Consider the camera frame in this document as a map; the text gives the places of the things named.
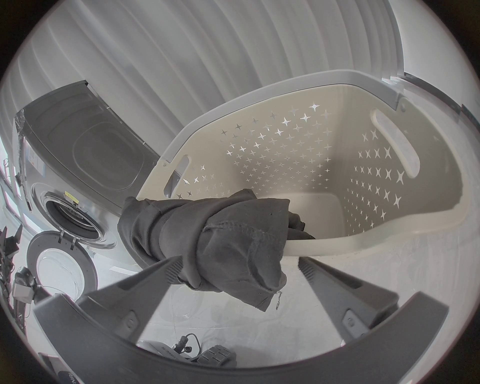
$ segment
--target washer door glass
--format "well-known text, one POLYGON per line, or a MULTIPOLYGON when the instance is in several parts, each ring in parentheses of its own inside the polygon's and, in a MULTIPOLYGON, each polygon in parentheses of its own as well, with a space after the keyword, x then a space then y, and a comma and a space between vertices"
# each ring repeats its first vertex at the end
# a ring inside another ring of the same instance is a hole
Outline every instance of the washer door glass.
POLYGON ((49 248, 41 252, 36 262, 38 279, 51 295, 66 293, 77 300, 85 289, 82 269, 68 253, 49 248))
POLYGON ((34 236, 27 250, 27 267, 50 294, 65 293, 73 300, 97 289, 92 259, 73 238, 57 231, 34 236))

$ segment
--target cable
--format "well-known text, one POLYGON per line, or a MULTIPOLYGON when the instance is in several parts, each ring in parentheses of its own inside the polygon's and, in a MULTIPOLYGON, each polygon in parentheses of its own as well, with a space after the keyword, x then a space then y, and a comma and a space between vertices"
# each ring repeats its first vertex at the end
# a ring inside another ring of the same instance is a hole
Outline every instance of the cable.
POLYGON ((194 336, 195 339, 197 340, 197 344, 198 344, 198 353, 197 353, 197 356, 191 358, 191 360, 193 360, 193 359, 196 359, 197 357, 200 356, 200 354, 202 353, 202 347, 201 347, 200 341, 198 341, 198 337, 195 333, 189 333, 188 335, 185 335, 185 337, 188 337, 188 336, 194 336))

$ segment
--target white plastic laundry basket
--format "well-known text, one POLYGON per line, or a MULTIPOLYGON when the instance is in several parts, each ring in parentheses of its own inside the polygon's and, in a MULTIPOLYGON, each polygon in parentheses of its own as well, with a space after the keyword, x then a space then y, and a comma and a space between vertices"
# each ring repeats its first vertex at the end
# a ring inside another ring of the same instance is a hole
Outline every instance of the white plastic laundry basket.
POLYGON ((456 225, 468 207, 458 157, 436 124, 356 71, 286 80, 204 114, 171 143, 137 198, 166 199, 175 169, 172 198, 251 188, 258 198, 290 199, 317 240, 287 241, 285 256, 376 249, 456 225))

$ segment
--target washing machine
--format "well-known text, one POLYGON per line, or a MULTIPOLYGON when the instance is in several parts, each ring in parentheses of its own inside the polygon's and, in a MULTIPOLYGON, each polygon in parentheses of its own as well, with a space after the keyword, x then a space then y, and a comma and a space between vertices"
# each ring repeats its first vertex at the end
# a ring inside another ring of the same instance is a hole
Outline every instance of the washing machine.
POLYGON ((97 288, 91 251, 135 265, 117 222, 123 201, 138 194, 158 155, 86 81, 36 99, 14 121, 17 180, 27 209, 51 229, 29 243, 33 274, 68 272, 64 278, 78 282, 73 295, 79 296, 97 288))

